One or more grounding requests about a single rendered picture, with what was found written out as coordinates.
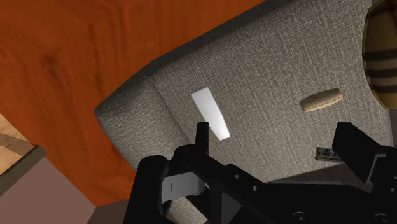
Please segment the grey fabric sofa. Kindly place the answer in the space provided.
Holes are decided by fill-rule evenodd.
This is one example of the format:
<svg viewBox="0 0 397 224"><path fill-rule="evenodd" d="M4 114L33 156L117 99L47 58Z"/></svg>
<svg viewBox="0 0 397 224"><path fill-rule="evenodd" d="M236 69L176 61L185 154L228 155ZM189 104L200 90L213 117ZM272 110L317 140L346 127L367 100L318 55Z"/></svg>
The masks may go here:
<svg viewBox="0 0 397 224"><path fill-rule="evenodd" d="M209 128L218 224L397 224L397 199L372 193L331 148L350 122L393 146L389 111L363 68L370 0L265 0L144 66L95 109L101 129L137 171L148 156L171 160L205 122L191 94L208 87L230 137ZM339 88L343 99L304 112L299 102ZM209 220L186 198L167 218Z"/></svg>

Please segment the white flat rectangular slab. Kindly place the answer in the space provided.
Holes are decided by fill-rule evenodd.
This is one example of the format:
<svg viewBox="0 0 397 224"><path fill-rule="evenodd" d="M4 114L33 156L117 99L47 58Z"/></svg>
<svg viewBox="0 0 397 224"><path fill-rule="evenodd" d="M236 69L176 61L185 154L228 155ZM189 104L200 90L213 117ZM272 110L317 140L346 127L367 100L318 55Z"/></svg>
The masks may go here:
<svg viewBox="0 0 397 224"><path fill-rule="evenodd" d="M219 141L228 139L230 132L223 114L208 87L191 94L191 97L205 122Z"/></svg>

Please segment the tan cushion with dark stripes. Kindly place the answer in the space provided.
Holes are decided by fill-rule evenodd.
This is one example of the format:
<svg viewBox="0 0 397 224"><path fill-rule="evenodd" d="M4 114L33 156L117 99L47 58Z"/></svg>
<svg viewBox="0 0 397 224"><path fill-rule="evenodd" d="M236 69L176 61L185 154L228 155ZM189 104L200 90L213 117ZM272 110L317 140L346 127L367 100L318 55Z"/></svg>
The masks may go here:
<svg viewBox="0 0 397 224"><path fill-rule="evenodd" d="M368 85L386 109L397 109L397 0L379 0L368 9L362 38Z"/></svg>

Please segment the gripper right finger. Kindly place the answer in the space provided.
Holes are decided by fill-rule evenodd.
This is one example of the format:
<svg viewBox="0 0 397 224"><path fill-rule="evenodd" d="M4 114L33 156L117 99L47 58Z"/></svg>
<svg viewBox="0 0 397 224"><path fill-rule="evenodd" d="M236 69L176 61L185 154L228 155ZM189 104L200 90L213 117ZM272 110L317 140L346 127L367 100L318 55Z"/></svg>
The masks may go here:
<svg viewBox="0 0 397 224"><path fill-rule="evenodd" d="M377 143L350 122L339 122L333 151L372 193L397 199L397 148Z"/></svg>

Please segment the dark remote control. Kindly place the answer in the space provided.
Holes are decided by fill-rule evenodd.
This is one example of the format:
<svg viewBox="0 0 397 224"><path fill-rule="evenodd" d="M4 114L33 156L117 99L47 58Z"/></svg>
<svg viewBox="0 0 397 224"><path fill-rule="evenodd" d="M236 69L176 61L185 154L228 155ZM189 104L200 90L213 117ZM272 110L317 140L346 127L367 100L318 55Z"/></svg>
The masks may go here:
<svg viewBox="0 0 397 224"><path fill-rule="evenodd" d="M317 147L316 148L316 160L322 160L322 161L341 161L342 159L333 151L331 148L322 148L322 147Z"/></svg>

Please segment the tan oblong wooden piece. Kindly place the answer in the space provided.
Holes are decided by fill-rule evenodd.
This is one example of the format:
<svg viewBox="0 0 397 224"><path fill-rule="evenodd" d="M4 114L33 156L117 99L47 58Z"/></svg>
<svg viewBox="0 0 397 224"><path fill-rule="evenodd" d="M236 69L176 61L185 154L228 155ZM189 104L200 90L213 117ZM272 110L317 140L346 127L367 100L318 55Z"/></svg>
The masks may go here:
<svg viewBox="0 0 397 224"><path fill-rule="evenodd" d="M339 88L324 90L302 99L299 104L304 112L316 111L331 106L343 99Z"/></svg>

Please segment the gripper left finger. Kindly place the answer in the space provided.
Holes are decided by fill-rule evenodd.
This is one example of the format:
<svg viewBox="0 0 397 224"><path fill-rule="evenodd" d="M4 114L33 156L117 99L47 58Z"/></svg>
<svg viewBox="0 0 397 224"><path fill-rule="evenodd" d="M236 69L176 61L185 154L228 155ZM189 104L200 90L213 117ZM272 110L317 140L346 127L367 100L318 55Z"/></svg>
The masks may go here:
<svg viewBox="0 0 397 224"><path fill-rule="evenodd" d="M200 122L194 144L180 146L171 160L153 155L138 165L123 224L175 224L167 218L172 201L186 198L218 224L218 192L211 183L216 164L208 155L209 124Z"/></svg>

